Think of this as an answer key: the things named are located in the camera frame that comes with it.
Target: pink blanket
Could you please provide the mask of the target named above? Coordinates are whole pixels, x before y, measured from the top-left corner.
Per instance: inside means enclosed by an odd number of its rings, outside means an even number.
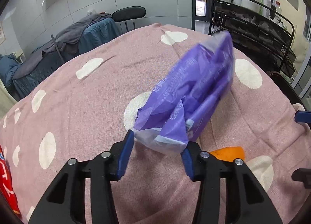
[[[159,23],[131,31],[67,62],[13,106],[0,121],[0,145],[25,223],[65,162],[93,159],[122,140],[154,85],[206,39]],[[288,223],[310,193],[290,176],[311,168],[311,132],[294,122],[295,109],[272,80],[243,53],[234,53],[232,89],[198,142],[206,151],[242,146],[247,165]],[[112,190],[120,223],[186,224],[199,182],[186,176],[179,154],[166,156],[136,142],[126,174]],[[88,189],[87,223],[89,197]]]

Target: bed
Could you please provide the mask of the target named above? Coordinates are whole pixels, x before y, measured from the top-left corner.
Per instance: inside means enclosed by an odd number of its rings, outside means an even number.
[[[160,23],[128,32],[62,65],[12,107],[0,120],[0,145],[24,223],[65,162],[93,159],[122,140],[155,84],[206,39]],[[197,142],[206,151],[242,146],[246,164],[287,224],[310,193],[291,174],[311,168],[311,131],[294,122],[301,106],[292,106],[243,53],[234,49],[234,56],[232,88]],[[87,223],[89,186],[87,181]],[[179,154],[163,155],[135,142],[125,176],[112,183],[119,222],[191,223],[199,187],[186,176]],[[222,221],[224,199],[222,191]]]
[[[49,48],[53,45],[52,41],[47,42],[37,50],[35,50],[21,66],[15,71],[12,76],[12,82],[14,88],[17,91],[20,98],[25,98],[30,92],[40,84],[44,79],[50,76],[54,71],[56,71],[65,61],[75,58],[80,54],[84,54],[94,48],[105,44],[120,35],[118,28],[110,14],[96,14],[93,16],[102,16],[94,20],[91,24],[85,25],[85,29],[78,29],[76,32],[74,29],[77,28],[77,24],[83,23],[83,21],[88,18],[84,17],[78,22],[70,25],[65,30],[70,29],[73,35],[75,33],[81,32],[74,43],[76,47],[74,48],[70,43],[67,43],[65,48],[60,37],[63,31],[61,31],[55,40],[59,46],[61,57],[58,52],[50,50]]]

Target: metal screw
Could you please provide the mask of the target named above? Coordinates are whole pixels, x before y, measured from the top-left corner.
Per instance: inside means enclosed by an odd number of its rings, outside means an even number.
[[[242,165],[244,162],[243,162],[243,160],[242,159],[236,159],[235,161],[234,161],[237,165]]]
[[[105,151],[101,154],[101,157],[103,158],[107,158],[107,157],[110,157],[111,156],[111,153],[109,151]]]
[[[203,157],[203,158],[208,158],[210,156],[210,154],[208,152],[206,152],[206,151],[202,151],[200,153],[200,156]]]
[[[68,164],[69,164],[69,165],[73,165],[73,164],[75,164],[76,162],[77,162],[77,160],[76,160],[75,158],[71,158],[71,159],[68,160]]]

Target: chair backrest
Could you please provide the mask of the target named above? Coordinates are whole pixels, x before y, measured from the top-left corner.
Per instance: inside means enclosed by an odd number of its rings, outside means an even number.
[[[146,15],[146,9],[141,6],[127,7],[117,10],[112,14],[115,22],[123,22],[127,20],[142,18]]]

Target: purple packaging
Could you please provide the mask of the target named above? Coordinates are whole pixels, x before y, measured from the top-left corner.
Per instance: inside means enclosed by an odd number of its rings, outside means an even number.
[[[188,141],[196,141],[230,88],[233,69],[233,45],[227,31],[197,44],[156,84],[138,110],[135,138],[164,154],[182,152]]]

